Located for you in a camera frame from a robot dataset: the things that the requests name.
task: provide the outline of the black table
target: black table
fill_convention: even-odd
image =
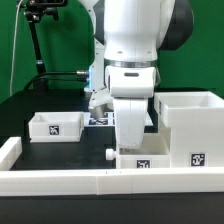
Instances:
[[[80,143],[66,146],[29,144],[27,124],[35,112],[88,111],[88,100],[79,90],[22,91],[0,104],[0,143],[10,136],[23,139],[23,154],[12,170],[113,169],[104,158],[105,149],[115,146],[113,128],[89,128]],[[223,193],[0,197],[0,222],[221,224],[223,206]]]

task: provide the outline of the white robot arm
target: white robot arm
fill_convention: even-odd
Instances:
[[[153,97],[156,83],[157,49],[176,49],[192,32],[188,0],[79,1],[88,9],[93,9],[94,4],[104,8],[101,39],[105,44],[101,44],[105,45],[106,87],[92,94],[90,111],[97,118],[102,116],[104,105],[113,104],[117,147],[138,149],[148,98]],[[97,18],[91,18],[96,35]]]

